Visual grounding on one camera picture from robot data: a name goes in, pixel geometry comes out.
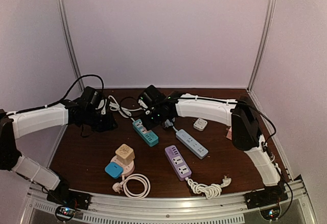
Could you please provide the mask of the beige cube adapter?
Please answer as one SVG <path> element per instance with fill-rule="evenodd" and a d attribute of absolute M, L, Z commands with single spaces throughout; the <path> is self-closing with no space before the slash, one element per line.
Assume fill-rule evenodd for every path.
<path fill-rule="evenodd" d="M 118 149 L 116 149 L 115 155 L 124 165 L 129 165 L 135 159 L 133 148 L 126 144 L 122 144 Z"/>

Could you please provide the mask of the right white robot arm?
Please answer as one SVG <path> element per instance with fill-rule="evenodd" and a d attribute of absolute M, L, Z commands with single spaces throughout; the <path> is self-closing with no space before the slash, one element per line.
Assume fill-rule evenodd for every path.
<path fill-rule="evenodd" d="M 248 155 L 261 175 L 265 186 L 262 200 L 271 205 L 281 197 L 284 181 L 256 117 L 261 112 L 246 97 L 217 99 L 176 91 L 166 96 L 149 86 L 137 100 L 144 110 L 141 121 L 148 130 L 175 117 L 202 118 L 231 127 L 233 146 Z"/>

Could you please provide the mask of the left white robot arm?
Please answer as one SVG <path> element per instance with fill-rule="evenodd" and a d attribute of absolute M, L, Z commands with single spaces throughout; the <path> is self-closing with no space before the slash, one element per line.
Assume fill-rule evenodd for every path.
<path fill-rule="evenodd" d="M 84 98 L 73 101 L 65 99 L 56 105 L 27 112 L 6 113 L 1 110 L 1 170 L 13 171 L 41 185 L 61 205 L 70 205 L 74 198 L 68 182 L 26 157 L 17 149 L 16 140 L 44 129 L 72 124 L 78 127 L 87 125 L 98 133 L 118 127 L 113 114 L 107 111 L 104 99 L 95 102 L 88 102 Z"/>

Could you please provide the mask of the round pink white power strip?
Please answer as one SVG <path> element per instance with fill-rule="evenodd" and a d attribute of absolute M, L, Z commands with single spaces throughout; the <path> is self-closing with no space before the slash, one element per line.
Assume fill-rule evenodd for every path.
<path fill-rule="evenodd" d="M 125 165 L 121 161 L 118 160 L 117 156 L 114 156 L 110 161 L 116 163 L 123 169 L 123 173 L 121 174 L 121 177 L 124 176 L 126 178 L 126 177 L 130 176 L 135 170 L 134 161 L 131 161 L 131 163 L 129 163 L 128 165 Z"/>

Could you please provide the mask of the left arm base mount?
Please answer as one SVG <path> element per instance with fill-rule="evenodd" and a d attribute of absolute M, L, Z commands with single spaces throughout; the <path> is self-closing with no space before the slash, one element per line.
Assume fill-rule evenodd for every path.
<path fill-rule="evenodd" d="M 58 204 L 54 215 L 61 222 L 71 221 L 81 214 L 82 210 L 88 210 L 91 199 L 91 195 L 88 193 L 72 190 L 68 190 L 64 194 L 47 189 L 42 191 L 47 194 L 47 201 Z"/>

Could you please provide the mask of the teal power strip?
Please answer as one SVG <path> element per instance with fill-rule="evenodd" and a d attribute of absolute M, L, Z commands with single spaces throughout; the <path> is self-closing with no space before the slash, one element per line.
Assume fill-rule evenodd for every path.
<path fill-rule="evenodd" d="M 148 146 L 153 147 L 159 143 L 159 137 L 152 130 L 147 130 L 140 119 L 135 120 L 132 126 Z"/>

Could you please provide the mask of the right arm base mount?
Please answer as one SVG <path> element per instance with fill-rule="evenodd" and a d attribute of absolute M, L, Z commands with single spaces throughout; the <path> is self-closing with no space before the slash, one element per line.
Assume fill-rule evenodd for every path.
<path fill-rule="evenodd" d="M 275 221 L 282 215 L 281 202 L 288 199 L 284 190 L 254 190 L 244 195 L 247 209 L 259 208 L 264 220 Z"/>

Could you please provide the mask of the purple power strip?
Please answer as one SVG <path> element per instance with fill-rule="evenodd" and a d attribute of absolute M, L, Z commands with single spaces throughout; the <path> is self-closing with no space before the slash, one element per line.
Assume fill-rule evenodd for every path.
<path fill-rule="evenodd" d="M 180 181 L 191 177 L 192 171 L 175 145 L 166 147 L 165 155 Z"/>

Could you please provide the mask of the blue square adapter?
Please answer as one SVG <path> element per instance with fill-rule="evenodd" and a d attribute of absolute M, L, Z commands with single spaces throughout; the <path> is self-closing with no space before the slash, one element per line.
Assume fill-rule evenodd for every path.
<path fill-rule="evenodd" d="M 124 169 L 119 166 L 115 162 L 110 162 L 106 167 L 105 167 L 105 172 L 110 175 L 113 179 L 119 178 L 122 173 L 124 172 Z"/>

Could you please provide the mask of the light blue power strip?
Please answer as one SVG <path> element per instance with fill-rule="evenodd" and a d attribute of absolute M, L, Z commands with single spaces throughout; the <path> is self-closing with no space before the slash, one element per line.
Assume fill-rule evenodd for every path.
<path fill-rule="evenodd" d="M 203 159 L 207 156 L 208 150 L 185 130 L 180 129 L 175 135 L 176 138 L 199 159 Z"/>

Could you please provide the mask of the pink cube socket adapter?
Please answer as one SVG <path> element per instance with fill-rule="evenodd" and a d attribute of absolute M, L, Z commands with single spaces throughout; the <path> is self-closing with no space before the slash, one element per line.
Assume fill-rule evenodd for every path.
<path fill-rule="evenodd" d="M 232 140 L 232 127 L 229 127 L 226 130 L 227 130 L 226 138 L 228 140 Z"/>

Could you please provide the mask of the white plug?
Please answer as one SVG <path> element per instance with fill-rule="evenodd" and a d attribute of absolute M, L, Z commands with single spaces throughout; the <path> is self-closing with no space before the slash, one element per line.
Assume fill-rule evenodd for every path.
<path fill-rule="evenodd" d="M 198 118 L 194 124 L 193 124 L 193 128 L 198 130 L 198 131 L 204 131 L 204 129 L 206 128 L 208 122 L 202 118 Z"/>

